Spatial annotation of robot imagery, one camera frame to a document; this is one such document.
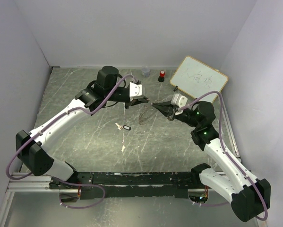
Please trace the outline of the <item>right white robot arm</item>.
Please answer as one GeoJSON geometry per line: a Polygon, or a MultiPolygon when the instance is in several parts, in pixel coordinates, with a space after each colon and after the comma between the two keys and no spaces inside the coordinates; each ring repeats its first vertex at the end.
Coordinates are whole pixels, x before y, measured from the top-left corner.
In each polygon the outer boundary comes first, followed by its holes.
{"type": "Polygon", "coordinates": [[[172,101],[153,103],[152,107],[161,112],[168,120],[179,120],[193,127],[191,138],[199,148],[208,154],[223,170],[225,176],[217,174],[207,164],[193,168],[196,173],[190,178],[196,188],[203,185],[215,190],[231,205],[234,214],[243,222],[253,218],[264,221],[270,208],[271,185],[266,179],[258,179],[230,151],[216,131],[213,104],[206,101],[196,102],[191,108],[180,110],[172,101]]]}

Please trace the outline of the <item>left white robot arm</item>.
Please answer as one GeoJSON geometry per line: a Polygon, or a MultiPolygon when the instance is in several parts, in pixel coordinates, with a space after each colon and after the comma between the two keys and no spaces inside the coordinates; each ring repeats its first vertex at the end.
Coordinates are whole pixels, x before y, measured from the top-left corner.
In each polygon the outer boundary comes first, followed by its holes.
{"type": "Polygon", "coordinates": [[[17,133],[16,157],[31,174],[58,178],[68,189],[76,187],[77,170],[47,152],[63,133],[81,120],[97,113],[108,101],[124,103],[126,108],[148,102],[139,79],[132,75],[122,76],[113,66],[104,66],[98,71],[96,80],[79,91],[62,111],[30,132],[17,133]]]}

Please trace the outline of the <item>metal disc with keyrings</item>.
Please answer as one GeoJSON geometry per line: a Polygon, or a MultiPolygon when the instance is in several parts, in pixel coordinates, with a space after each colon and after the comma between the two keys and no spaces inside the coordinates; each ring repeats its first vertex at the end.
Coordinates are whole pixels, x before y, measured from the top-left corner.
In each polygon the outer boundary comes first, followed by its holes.
{"type": "Polygon", "coordinates": [[[150,120],[156,117],[157,115],[157,109],[153,107],[154,103],[150,103],[148,105],[145,105],[143,109],[141,110],[141,113],[138,116],[138,124],[139,125],[145,125],[150,120]]]}

